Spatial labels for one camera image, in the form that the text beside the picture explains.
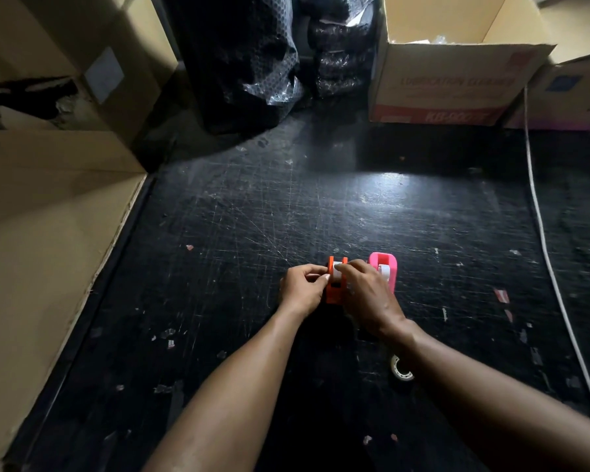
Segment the black work table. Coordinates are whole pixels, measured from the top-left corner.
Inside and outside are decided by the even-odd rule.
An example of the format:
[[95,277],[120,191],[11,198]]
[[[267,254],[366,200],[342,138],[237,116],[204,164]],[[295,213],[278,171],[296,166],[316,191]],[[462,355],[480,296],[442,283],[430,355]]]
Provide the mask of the black work table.
[[[182,139],[156,174],[28,444],[30,471],[138,471],[200,383],[274,311],[284,270],[329,255],[393,253],[407,316],[590,416],[521,133],[375,125],[357,97],[224,143],[195,157]],[[538,133],[532,144],[549,249],[590,369],[590,134]],[[419,385],[391,377],[388,359],[340,311],[315,312],[258,470],[483,470]]]

